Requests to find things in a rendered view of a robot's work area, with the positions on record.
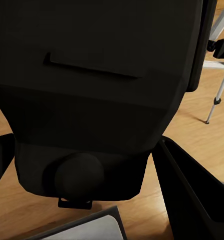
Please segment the camera tripod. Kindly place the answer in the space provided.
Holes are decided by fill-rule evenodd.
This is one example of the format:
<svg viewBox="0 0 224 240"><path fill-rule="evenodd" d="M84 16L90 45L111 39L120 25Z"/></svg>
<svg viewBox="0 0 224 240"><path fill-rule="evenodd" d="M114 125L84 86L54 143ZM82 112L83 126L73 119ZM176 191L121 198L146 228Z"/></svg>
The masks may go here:
<svg viewBox="0 0 224 240"><path fill-rule="evenodd" d="M222 13L218 17L218 19L216 20L214 25L211 27L209 40L216 41L223 30L224 30L224 8L222 9ZM220 62L220 61L216 62L216 61L205 60L204 63L203 63L203 68L205 68L205 69L209 69L209 68L210 69L211 68L212 69L224 69L224 62ZM220 96L223 92L223 89L224 89L224 78L223 78L223 81L222 81L221 86L219 88L218 94L217 94L216 98L213 100L213 106L212 106L212 109L209 113L206 124L209 124L209 120L211 118L211 115L214 111L215 106L221 102Z"/></svg>

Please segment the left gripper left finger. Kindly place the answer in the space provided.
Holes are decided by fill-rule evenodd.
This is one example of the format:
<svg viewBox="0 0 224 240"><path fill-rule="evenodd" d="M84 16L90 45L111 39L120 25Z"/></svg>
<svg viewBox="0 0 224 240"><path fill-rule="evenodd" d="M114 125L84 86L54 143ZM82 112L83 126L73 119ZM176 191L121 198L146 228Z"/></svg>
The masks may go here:
<svg viewBox="0 0 224 240"><path fill-rule="evenodd" d="M0 136L0 179L15 156L15 136L13 133Z"/></svg>

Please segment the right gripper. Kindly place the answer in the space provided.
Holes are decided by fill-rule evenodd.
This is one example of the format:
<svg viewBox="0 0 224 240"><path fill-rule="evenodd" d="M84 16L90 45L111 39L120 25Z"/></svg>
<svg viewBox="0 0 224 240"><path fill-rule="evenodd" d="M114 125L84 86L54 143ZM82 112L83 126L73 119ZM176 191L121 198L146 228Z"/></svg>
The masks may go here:
<svg viewBox="0 0 224 240"><path fill-rule="evenodd" d="M208 40L207 51L214 51L213 57L217 59L224 59L224 38L218 41Z"/></svg>

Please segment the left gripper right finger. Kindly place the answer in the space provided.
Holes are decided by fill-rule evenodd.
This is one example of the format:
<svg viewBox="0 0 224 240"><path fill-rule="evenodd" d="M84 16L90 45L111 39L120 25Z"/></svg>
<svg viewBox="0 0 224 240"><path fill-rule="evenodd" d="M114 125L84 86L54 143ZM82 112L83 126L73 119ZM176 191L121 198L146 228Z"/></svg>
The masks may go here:
<svg viewBox="0 0 224 240"><path fill-rule="evenodd" d="M166 136L152 156L174 240L224 240L224 184Z"/></svg>

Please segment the digital camera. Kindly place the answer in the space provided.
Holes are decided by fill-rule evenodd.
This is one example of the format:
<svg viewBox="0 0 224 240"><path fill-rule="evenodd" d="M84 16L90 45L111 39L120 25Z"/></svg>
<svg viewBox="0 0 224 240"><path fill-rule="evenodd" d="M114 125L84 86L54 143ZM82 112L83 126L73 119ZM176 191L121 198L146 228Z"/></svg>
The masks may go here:
<svg viewBox="0 0 224 240"><path fill-rule="evenodd" d="M58 207L130 200L199 85L217 0L0 0L0 109L19 183Z"/></svg>

